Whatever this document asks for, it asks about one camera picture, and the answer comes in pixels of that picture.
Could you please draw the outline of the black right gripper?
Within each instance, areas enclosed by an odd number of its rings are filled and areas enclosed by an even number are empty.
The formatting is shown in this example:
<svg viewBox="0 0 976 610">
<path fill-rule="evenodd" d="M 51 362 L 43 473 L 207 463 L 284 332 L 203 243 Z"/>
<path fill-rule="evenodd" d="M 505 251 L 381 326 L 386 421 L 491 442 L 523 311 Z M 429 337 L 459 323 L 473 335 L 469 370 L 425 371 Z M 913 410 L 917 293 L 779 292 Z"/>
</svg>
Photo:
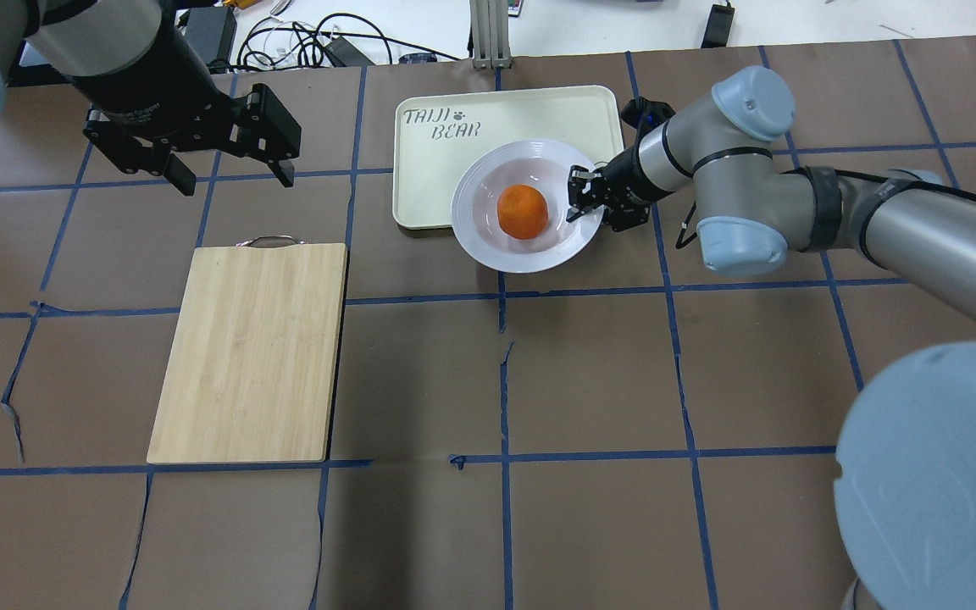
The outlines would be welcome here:
<svg viewBox="0 0 976 610">
<path fill-rule="evenodd" d="M 567 223 L 593 214 L 604 206 L 602 224 L 613 232 L 623 232 L 648 223 L 651 215 L 646 175 L 639 164 L 639 153 L 627 149 L 599 169 L 570 167 L 567 178 Z"/>
</svg>

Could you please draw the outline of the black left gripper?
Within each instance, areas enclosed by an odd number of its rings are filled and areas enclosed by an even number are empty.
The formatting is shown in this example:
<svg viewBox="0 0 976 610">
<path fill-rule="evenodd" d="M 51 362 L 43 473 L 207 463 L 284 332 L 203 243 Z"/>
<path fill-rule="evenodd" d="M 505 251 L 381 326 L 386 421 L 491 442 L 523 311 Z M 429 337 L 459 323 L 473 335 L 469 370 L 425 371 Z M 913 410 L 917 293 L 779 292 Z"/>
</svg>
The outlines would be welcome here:
<svg viewBox="0 0 976 610">
<path fill-rule="evenodd" d="M 283 188 L 295 180 L 302 127 L 276 96 L 256 82 L 232 99 L 177 30 L 156 30 L 138 57 L 98 75 L 66 73 L 103 119 L 90 119 L 86 139 L 120 171 L 164 178 L 194 196 L 197 177 L 175 151 L 218 150 L 268 167 Z"/>
</svg>

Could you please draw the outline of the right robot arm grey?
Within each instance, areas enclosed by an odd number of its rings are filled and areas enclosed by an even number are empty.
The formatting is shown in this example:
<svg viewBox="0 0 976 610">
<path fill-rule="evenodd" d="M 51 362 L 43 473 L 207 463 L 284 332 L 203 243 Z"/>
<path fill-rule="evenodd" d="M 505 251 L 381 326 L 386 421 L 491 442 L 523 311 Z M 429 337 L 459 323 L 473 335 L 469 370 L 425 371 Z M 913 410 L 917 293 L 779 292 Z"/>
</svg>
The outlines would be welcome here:
<svg viewBox="0 0 976 610">
<path fill-rule="evenodd" d="M 621 231 L 693 184 L 702 262 L 718 275 L 779 269 L 791 251 L 850 248 L 976 321 L 976 194 L 929 171 L 779 173 L 771 146 L 796 103 L 774 70 L 744 67 L 681 112 L 635 99 L 634 146 L 569 171 L 569 219 Z M 836 449 L 841 538 L 882 609 L 976 609 L 976 340 L 934 345 L 875 375 Z"/>
</svg>

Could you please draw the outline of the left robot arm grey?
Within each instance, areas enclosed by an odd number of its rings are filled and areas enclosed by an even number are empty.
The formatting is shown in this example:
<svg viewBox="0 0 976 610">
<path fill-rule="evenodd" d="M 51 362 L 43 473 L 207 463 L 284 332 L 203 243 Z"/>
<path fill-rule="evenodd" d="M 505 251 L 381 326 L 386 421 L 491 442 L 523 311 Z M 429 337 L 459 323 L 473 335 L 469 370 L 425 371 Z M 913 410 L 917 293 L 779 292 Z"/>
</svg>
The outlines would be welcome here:
<svg viewBox="0 0 976 610">
<path fill-rule="evenodd" d="M 256 84 L 230 97 L 175 19 L 178 1 L 0 1 L 0 114 L 8 75 L 34 47 L 91 103 L 84 135 L 121 173 L 165 179 L 192 196 L 182 153 L 251 158 L 293 186 L 302 128 Z"/>
</svg>

